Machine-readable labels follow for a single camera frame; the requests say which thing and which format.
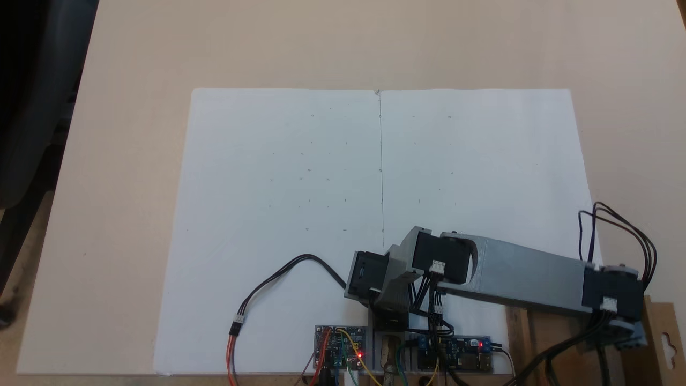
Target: orange wire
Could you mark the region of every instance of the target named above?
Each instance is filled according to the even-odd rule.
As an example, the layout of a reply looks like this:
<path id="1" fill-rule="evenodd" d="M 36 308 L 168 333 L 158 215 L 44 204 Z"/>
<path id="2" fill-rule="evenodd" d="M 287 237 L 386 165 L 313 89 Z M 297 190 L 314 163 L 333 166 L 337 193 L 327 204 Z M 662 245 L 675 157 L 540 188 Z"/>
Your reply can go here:
<path id="1" fill-rule="evenodd" d="M 231 375 L 231 351 L 233 350 L 233 335 L 228 337 L 228 343 L 226 344 L 226 371 L 228 372 L 228 382 L 231 386 L 235 386 L 233 382 L 233 376 Z"/>
<path id="2" fill-rule="evenodd" d="M 317 376 L 319 375 L 319 371 L 322 369 L 322 365 L 324 365 L 324 352 L 326 352 L 326 347 L 327 343 L 329 342 L 329 336 L 331 335 L 331 329 L 329 328 L 327 330 L 327 334 L 324 336 L 324 341 L 322 342 L 322 347 L 319 349 L 321 353 L 319 353 L 319 365 L 317 365 L 317 370 L 314 371 L 314 376 L 312 377 L 312 381 L 310 382 L 309 386 L 314 386 L 314 383 L 317 381 Z"/>

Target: table surface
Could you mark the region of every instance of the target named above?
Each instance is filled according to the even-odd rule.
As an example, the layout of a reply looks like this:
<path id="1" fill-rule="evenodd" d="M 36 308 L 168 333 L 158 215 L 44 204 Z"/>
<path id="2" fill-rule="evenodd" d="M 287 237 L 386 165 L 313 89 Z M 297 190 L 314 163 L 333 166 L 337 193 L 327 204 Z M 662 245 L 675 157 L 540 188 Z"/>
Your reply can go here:
<path id="1" fill-rule="evenodd" d="M 101 0 L 18 371 L 153 372 L 198 87 L 571 89 L 591 193 L 651 236 L 686 330 L 684 68 L 674 0 Z"/>

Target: paper sheet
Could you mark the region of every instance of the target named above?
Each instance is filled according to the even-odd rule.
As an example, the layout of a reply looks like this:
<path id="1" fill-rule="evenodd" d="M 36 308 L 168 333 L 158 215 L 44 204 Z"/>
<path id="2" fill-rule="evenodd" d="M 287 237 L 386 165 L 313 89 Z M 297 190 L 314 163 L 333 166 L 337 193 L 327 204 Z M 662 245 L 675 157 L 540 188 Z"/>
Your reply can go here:
<path id="1" fill-rule="evenodd" d="M 195 90 L 156 371 L 225 374 L 243 298 L 300 253 L 345 280 L 354 251 L 385 253 L 420 225 L 574 258 L 590 204 L 565 90 Z M 507 345 L 502 306 L 445 303 L 458 334 Z M 366 324 L 366 309 L 300 264 L 251 302 L 238 372 L 299 373 L 328 323 Z"/>

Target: black chair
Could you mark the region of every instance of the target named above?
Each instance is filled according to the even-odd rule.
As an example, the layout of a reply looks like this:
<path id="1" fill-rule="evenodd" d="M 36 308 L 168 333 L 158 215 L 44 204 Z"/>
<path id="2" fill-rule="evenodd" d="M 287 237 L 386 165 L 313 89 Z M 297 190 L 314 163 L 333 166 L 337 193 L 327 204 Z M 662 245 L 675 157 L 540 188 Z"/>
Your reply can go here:
<path id="1" fill-rule="evenodd" d="M 55 189 L 97 0 L 10 0 L 0 23 L 0 293 Z M 0 328 L 14 319 L 0 306 Z"/>

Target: yellow wire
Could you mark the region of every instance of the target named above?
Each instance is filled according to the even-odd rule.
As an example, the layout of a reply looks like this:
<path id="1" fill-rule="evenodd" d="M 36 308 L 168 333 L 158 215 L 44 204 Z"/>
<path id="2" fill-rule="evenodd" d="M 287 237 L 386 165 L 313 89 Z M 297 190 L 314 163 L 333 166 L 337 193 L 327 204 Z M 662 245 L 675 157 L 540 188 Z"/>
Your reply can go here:
<path id="1" fill-rule="evenodd" d="M 379 383 L 379 381 L 377 381 L 374 374 L 372 374 L 372 372 L 369 371 L 369 369 L 367 368 L 367 365 L 364 364 L 364 361 L 362 360 L 362 357 L 359 355 L 357 348 L 355 348 L 355 345 L 353 345 L 353 337 L 351 337 L 350 334 L 347 331 L 343 330 L 342 328 L 339 328 L 337 331 L 345 334 L 348 337 L 348 339 L 350 339 L 350 343 L 351 343 L 350 346 L 355 351 L 355 355 L 357 355 L 357 359 L 359 359 L 359 362 L 362 364 L 362 367 L 364 367 L 364 370 L 367 371 L 367 374 L 369 374 L 369 377 L 372 378 L 372 381 L 374 381 L 374 383 L 376 383 L 378 386 L 383 386 L 381 383 Z"/>
<path id="2" fill-rule="evenodd" d="M 429 379 L 429 383 L 427 383 L 427 386 L 431 385 L 431 382 L 434 381 L 436 374 L 438 374 L 438 356 L 436 356 L 436 367 L 434 368 L 434 374 L 431 375 L 431 379 Z"/>

